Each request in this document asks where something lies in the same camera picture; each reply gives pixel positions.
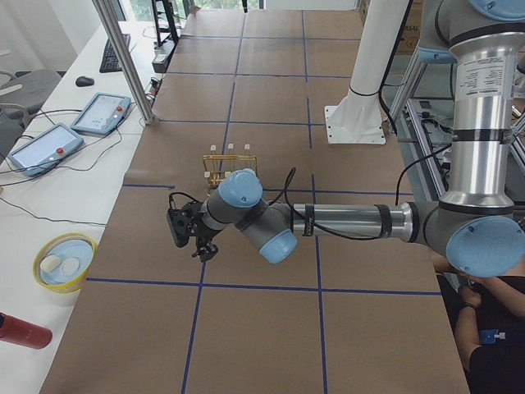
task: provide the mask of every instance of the white pipe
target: white pipe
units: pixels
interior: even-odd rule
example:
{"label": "white pipe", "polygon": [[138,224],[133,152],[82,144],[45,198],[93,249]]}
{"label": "white pipe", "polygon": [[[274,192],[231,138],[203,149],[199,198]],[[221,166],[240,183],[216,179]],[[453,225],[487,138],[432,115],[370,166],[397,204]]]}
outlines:
{"label": "white pipe", "polygon": [[408,4],[409,0],[371,0],[349,92],[339,106],[325,107],[330,144],[386,142],[377,92]]}

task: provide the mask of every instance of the label sticker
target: label sticker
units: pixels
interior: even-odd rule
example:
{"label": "label sticker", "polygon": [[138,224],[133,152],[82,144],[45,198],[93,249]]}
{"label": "label sticker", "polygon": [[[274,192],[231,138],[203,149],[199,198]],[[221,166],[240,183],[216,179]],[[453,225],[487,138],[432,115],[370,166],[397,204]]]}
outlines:
{"label": "label sticker", "polygon": [[456,99],[478,99],[503,95],[506,64],[507,57],[488,57],[460,64]]}

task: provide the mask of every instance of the person's hand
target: person's hand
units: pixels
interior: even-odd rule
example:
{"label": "person's hand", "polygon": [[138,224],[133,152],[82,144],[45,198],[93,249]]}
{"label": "person's hand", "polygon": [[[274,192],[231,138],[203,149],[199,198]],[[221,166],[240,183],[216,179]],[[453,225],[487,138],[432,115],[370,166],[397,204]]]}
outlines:
{"label": "person's hand", "polygon": [[468,302],[469,304],[474,305],[475,308],[482,304],[482,297],[480,294],[476,293],[469,286],[461,286],[458,289],[458,294],[463,302]]}

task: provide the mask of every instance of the blue device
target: blue device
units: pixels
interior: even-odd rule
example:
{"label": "blue device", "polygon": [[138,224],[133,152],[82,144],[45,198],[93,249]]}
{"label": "blue device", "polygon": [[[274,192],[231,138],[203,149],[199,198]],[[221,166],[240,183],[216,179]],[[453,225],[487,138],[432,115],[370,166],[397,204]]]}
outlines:
{"label": "blue device", "polygon": [[116,129],[130,107],[131,99],[96,93],[71,125],[79,133],[105,136]]}
{"label": "blue device", "polygon": [[27,144],[7,155],[15,167],[24,169],[27,176],[49,171],[74,153],[84,139],[63,123],[45,131]]}

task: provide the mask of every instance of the metal column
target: metal column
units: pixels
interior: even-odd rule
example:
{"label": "metal column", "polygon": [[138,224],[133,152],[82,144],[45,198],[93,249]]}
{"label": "metal column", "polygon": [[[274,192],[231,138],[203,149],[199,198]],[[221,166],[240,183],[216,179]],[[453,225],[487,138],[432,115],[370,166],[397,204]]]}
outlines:
{"label": "metal column", "polygon": [[144,94],[144,88],[140,83],[139,74],[137,73],[135,64],[131,59],[130,52],[122,38],[121,27],[118,25],[118,20],[116,19],[116,14],[113,10],[111,1],[93,0],[93,5],[95,5],[95,8],[97,9],[100,21],[106,30],[107,37],[115,49],[116,56],[118,57],[119,63],[122,66],[122,71],[124,72],[124,77],[131,89],[131,94],[135,99],[137,107],[139,107],[142,118],[148,125],[153,121],[155,116],[153,115],[149,101]]}

